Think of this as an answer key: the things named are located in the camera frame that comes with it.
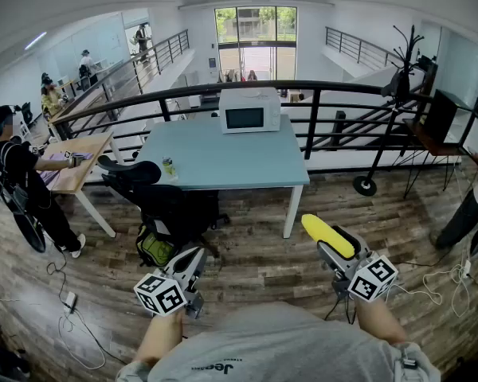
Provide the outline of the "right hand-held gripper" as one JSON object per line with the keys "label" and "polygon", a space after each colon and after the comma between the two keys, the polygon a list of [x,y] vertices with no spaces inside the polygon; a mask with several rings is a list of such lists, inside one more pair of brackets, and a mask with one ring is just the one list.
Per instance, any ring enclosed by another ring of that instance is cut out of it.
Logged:
{"label": "right hand-held gripper", "polygon": [[357,232],[340,225],[333,225],[332,229],[343,238],[342,244],[347,241],[354,249],[353,254],[344,253],[344,246],[332,247],[322,240],[317,243],[320,258],[335,273],[331,282],[335,293],[339,299],[352,297],[373,302],[388,291],[398,277],[398,269],[384,255],[370,252]]}

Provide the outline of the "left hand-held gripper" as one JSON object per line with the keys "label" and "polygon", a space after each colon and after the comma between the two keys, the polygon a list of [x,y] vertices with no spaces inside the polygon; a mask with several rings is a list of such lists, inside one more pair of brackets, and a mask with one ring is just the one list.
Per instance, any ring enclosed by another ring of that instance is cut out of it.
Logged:
{"label": "left hand-held gripper", "polygon": [[204,299],[196,286],[207,257],[207,250],[199,247],[179,253],[166,265],[166,273],[145,275],[134,286],[135,295],[154,316],[166,317],[184,309],[189,317],[197,318]]}

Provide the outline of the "yellow corn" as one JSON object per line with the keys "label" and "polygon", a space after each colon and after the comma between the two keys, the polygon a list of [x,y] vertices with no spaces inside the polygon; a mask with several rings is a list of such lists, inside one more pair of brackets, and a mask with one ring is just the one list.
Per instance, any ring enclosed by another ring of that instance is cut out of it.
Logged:
{"label": "yellow corn", "polygon": [[330,226],[312,214],[302,215],[301,223],[316,243],[326,244],[341,258],[351,260],[359,253],[359,242],[338,225]]}

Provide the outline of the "person's right forearm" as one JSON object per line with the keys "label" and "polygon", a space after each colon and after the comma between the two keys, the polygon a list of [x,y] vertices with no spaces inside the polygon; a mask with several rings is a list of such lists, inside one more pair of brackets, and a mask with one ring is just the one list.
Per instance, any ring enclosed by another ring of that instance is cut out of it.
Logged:
{"label": "person's right forearm", "polygon": [[378,298],[373,302],[355,299],[359,327],[380,340],[396,345],[408,341],[402,325],[392,314],[386,302]]}

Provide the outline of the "person's left forearm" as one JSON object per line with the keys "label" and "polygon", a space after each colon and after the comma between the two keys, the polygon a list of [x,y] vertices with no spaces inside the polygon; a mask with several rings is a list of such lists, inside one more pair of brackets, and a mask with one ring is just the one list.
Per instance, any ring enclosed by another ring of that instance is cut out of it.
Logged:
{"label": "person's left forearm", "polygon": [[182,341],[183,310],[152,318],[133,361],[154,366]]}

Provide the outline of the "green and black backpack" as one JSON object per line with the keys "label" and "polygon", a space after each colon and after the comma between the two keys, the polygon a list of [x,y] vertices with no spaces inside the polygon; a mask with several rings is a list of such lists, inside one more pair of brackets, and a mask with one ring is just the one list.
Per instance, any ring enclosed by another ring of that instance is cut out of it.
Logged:
{"label": "green and black backpack", "polygon": [[141,266],[165,267],[175,254],[175,247],[159,240],[145,224],[139,226],[135,246]]}

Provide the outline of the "black office chair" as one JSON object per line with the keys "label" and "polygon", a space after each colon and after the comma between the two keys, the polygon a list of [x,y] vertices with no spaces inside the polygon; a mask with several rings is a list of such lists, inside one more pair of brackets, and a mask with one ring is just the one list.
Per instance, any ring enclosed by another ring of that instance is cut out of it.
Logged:
{"label": "black office chair", "polygon": [[169,244],[175,252],[199,242],[213,257],[219,256],[218,249],[203,236],[208,229],[215,229],[218,221],[230,222],[227,214],[219,212],[217,190],[185,191],[175,185],[162,185],[162,171],[150,161],[126,166],[101,155],[97,165],[105,170],[105,185],[139,208],[142,224],[157,240]]}

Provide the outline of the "person's grey t-shirt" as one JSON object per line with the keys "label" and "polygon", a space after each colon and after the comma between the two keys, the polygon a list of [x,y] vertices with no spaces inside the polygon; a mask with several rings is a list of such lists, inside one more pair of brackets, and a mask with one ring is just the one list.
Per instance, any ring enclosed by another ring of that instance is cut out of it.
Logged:
{"label": "person's grey t-shirt", "polygon": [[116,382],[441,382],[409,341],[391,345],[357,325],[286,302],[246,306],[182,341],[154,366],[133,361]]}

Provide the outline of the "wooden side table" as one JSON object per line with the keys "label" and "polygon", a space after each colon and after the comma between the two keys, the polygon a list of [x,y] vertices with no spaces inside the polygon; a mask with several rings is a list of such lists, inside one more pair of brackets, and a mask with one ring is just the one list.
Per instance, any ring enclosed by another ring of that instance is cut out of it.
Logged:
{"label": "wooden side table", "polygon": [[403,199],[406,199],[409,195],[422,170],[439,166],[441,162],[444,162],[445,167],[443,185],[445,191],[449,186],[452,175],[455,173],[456,164],[460,161],[461,151],[458,145],[438,142],[431,138],[420,122],[404,119],[404,123],[409,128],[409,138],[415,139],[421,145],[421,149],[416,149],[411,156],[404,159],[404,162],[410,162],[410,164]]}

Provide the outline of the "wooden desk with white legs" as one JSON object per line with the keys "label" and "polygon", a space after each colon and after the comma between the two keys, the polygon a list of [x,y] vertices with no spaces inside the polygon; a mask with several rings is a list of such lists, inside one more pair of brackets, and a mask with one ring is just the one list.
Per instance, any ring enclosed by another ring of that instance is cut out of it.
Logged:
{"label": "wooden desk with white legs", "polygon": [[62,170],[48,185],[52,193],[75,196],[96,223],[111,237],[116,237],[116,232],[100,215],[91,201],[84,195],[83,186],[92,169],[96,166],[97,159],[113,143],[112,132],[74,138],[62,142],[54,142],[45,148],[44,156],[47,158],[58,153],[91,154],[92,157],[84,160],[74,169]]}

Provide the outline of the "purple cloth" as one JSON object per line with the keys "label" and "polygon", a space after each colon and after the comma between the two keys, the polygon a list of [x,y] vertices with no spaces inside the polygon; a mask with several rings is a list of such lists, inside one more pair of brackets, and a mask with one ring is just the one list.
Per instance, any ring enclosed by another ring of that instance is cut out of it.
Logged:
{"label": "purple cloth", "polygon": [[[93,156],[92,153],[81,153],[81,152],[59,152],[56,154],[51,154],[49,156],[50,159],[52,160],[59,160],[61,159],[72,159],[72,158],[77,158],[81,160],[89,160]],[[58,176],[60,175],[59,172],[57,171],[45,171],[40,173],[40,177],[42,181],[44,182],[45,185],[49,185],[51,182],[53,182]]]}

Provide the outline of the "white microwave oven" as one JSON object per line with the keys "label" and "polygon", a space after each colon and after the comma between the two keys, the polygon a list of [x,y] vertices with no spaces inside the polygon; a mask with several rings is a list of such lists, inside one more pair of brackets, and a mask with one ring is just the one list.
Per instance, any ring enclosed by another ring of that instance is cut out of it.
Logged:
{"label": "white microwave oven", "polygon": [[273,87],[236,88],[221,92],[219,116],[223,134],[280,129],[280,97]]}

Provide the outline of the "black coat rack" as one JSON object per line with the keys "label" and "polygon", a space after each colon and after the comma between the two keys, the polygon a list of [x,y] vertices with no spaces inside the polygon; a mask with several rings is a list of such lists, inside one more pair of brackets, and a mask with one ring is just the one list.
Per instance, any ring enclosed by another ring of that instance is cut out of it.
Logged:
{"label": "black coat rack", "polygon": [[374,162],[366,176],[358,176],[353,180],[353,187],[357,193],[366,197],[372,197],[377,192],[377,186],[373,180],[374,172],[378,167],[382,154],[389,141],[391,131],[394,126],[394,122],[402,109],[402,105],[409,99],[410,94],[410,81],[409,76],[413,74],[415,63],[413,59],[413,49],[415,45],[424,39],[423,36],[415,33],[415,25],[412,25],[409,38],[395,25],[394,28],[404,37],[406,41],[406,50],[402,51],[401,47],[394,49],[394,52],[399,56],[402,61],[402,66],[396,65],[397,71],[392,77],[390,83],[386,85],[382,90],[383,96],[389,95],[394,100],[394,108],[390,113],[390,118],[382,136],[382,141],[378,152],[374,158]]}

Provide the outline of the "black metal railing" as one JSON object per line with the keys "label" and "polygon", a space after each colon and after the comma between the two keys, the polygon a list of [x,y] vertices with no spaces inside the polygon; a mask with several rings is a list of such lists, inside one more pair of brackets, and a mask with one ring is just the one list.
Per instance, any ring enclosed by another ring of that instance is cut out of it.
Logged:
{"label": "black metal railing", "polygon": [[326,28],[325,45],[345,55],[356,64],[363,65],[371,70],[378,70],[391,65],[402,66],[402,60],[395,53],[331,27]]}
{"label": "black metal railing", "polygon": [[108,67],[98,76],[96,84],[49,120],[49,129],[61,140],[107,130],[107,124],[117,121],[125,108],[92,114],[87,110],[146,93],[147,85],[161,76],[189,48],[188,31],[185,29],[133,55],[126,62]]}
{"label": "black metal railing", "polygon": [[311,153],[332,150],[377,151],[385,150],[436,150],[440,156],[463,154],[463,145],[472,137],[478,112],[467,111],[464,131],[457,144],[439,144],[423,130],[421,106],[432,103],[432,98],[412,89],[402,106],[395,99],[385,99],[380,105],[368,104],[365,96],[380,96],[380,87],[365,84],[332,83],[309,80],[257,81],[219,83],[174,88],[107,102],[83,111],[66,111],[52,119],[53,130],[62,140],[76,138],[79,134],[93,134],[101,129],[133,122],[162,119],[169,122],[179,115],[192,115],[216,111],[217,104],[171,111],[168,101],[191,96],[212,96],[220,99],[225,92],[248,88],[258,92],[262,88],[308,88],[311,98],[307,102],[281,103],[281,107],[306,108],[307,116],[297,115],[291,121],[303,124],[306,130],[296,134],[304,140],[300,150],[304,158]]}

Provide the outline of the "white tube ceiling light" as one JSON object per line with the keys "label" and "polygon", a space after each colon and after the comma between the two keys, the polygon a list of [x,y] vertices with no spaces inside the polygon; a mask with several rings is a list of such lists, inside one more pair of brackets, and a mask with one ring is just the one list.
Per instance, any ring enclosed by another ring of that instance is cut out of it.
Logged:
{"label": "white tube ceiling light", "polygon": [[40,40],[42,40],[45,37],[46,34],[47,34],[47,32],[45,31],[45,32],[42,32],[39,35],[37,35],[31,42],[29,42],[25,46],[24,50],[25,51],[30,50],[32,47],[34,47],[36,45],[36,43],[38,43]]}

